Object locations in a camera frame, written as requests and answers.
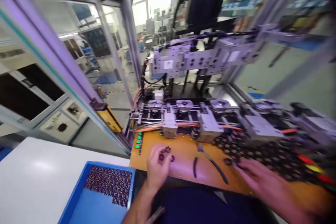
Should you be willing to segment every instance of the glass door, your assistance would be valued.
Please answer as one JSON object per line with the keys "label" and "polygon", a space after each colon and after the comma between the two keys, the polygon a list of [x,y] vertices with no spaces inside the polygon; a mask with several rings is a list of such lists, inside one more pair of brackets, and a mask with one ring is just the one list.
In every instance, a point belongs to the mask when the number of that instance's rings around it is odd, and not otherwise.
{"label": "glass door", "polygon": [[120,9],[103,6],[118,60],[122,65],[118,69],[94,4],[67,0],[34,0],[34,3],[63,41],[101,100],[108,103],[117,120],[124,126],[123,123],[127,123],[126,116],[119,115],[119,111],[130,111],[131,102],[122,75],[127,79],[132,98],[138,85]]}

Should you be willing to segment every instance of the blue box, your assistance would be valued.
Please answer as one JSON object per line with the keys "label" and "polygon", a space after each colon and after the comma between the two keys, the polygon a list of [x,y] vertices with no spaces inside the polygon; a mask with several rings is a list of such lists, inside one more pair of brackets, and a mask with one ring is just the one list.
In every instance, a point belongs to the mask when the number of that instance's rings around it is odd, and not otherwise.
{"label": "blue box", "polygon": [[[117,170],[125,170],[132,173],[131,186],[129,189],[127,207],[112,204],[112,196],[100,192],[90,191],[84,188],[85,182],[92,166],[100,166]],[[88,161],[80,175],[75,188],[66,204],[58,224],[111,224],[121,223],[131,206],[133,195],[135,169],[116,166],[107,163]]]}

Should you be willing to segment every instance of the pliers handle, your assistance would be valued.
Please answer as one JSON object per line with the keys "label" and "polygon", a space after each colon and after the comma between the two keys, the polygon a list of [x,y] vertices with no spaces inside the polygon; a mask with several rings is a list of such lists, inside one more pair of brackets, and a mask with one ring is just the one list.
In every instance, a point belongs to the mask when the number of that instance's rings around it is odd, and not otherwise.
{"label": "pliers handle", "polygon": [[216,169],[219,171],[220,175],[222,176],[224,182],[226,184],[229,184],[229,181],[226,178],[224,172],[219,168],[219,166],[214,162],[214,160],[212,160],[212,158],[204,151],[203,146],[200,145],[200,144],[197,145],[197,154],[196,154],[196,157],[194,159],[194,164],[193,164],[193,168],[192,168],[193,172],[194,172],[194,177],[195,178],[197,177],[197,174],[196,174],[196,164],[197,164],[198,158],[200,156],[200,152],[203,152],[204,155],[210,160],[210,162],[216,167]]}

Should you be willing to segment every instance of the machine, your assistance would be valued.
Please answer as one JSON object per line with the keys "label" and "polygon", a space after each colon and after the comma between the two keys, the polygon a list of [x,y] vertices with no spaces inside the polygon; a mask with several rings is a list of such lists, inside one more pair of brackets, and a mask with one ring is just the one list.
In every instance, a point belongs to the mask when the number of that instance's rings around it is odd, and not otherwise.
{"label": "machine", "polygon": [[[266,24],[244,33],[190,35],[155,48],[143,66],[142,88],[135,99],[130,129],[158,131],[166,139],[182,134],[198,144],[214,145],[223,151],[228,166],[241,158],[253,158],[288,181],[333,183],[335,121],[300,103],[292,103],[289,110],[274,100],[246,100],[226,85],[216,88],[235,97],[237,105],[208,91],[212,75],[254,63],[269,40],[292,43],[304,38],[281,32],[276,24]],[[198,51],[197,40],[203,39],[208,39],[206,49]],[[152,78],[161,76],[163,84],[145,79],[147,65]],[[198,70],[195,83],[174,83],[174,78],[190,70]],[[320,168],[328,175],[321,174]]]}

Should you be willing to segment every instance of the white table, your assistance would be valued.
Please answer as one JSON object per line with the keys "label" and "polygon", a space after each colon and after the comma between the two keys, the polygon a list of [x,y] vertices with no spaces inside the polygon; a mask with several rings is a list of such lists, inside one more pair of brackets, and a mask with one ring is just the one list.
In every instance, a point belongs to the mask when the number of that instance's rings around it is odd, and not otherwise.
{"label": "white table", "polygon": [[28,137],[0,162],[0,223],[57,223],[87,161],[130,160]]}

